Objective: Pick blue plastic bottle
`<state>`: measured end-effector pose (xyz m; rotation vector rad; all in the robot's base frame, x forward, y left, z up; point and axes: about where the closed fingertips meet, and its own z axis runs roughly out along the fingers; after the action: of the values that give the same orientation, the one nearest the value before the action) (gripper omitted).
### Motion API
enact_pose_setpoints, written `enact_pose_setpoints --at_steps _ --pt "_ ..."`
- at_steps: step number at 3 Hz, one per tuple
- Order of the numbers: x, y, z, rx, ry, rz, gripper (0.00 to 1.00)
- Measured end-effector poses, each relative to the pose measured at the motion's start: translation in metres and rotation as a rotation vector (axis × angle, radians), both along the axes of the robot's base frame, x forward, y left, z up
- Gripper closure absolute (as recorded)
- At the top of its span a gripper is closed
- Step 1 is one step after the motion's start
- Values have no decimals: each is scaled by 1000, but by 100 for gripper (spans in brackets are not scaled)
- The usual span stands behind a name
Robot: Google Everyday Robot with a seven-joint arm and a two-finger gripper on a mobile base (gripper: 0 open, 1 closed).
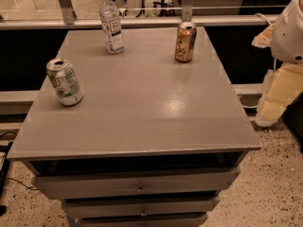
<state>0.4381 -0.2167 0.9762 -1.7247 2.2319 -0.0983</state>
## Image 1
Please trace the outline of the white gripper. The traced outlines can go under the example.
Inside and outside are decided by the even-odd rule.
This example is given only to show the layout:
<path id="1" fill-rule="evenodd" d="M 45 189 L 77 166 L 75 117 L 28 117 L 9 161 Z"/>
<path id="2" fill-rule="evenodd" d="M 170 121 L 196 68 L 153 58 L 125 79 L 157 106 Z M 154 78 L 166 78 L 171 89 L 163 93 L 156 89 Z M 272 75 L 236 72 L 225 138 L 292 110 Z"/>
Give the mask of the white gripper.
<path id="1" fill-rule="evenodd" d="M 302 0 L 292 0 L 274 26 L 267 26 L 253 39 L 252 46 L 271 47 L 272 56 L 283 61 L 279 69 L 269 70 L 265 75 L 257 106 L 255 122 L 270 127 L 303 93 Z"/>

